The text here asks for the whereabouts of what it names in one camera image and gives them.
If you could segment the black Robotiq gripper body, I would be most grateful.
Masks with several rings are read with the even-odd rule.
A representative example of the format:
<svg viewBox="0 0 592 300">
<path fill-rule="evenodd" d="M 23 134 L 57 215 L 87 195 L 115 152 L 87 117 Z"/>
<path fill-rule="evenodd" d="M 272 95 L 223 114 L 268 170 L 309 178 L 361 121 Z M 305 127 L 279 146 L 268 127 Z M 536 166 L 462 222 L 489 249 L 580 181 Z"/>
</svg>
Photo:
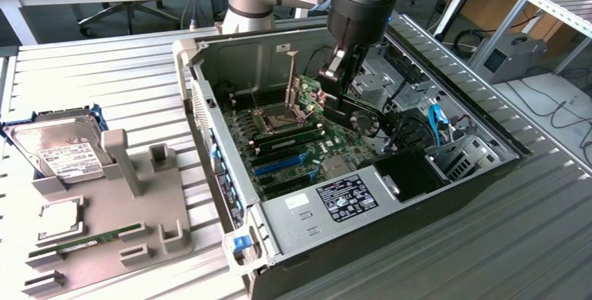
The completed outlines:
<svg viewBox="0 0 592 300">
<path fill-rule="evenodd" d="M 395 0 L 331 0 L 327 29 L 335 46 L 319 72 L 327 107 L 341 104 L 367 49 L 383 36 L 394 4 Z"/>
</svg>

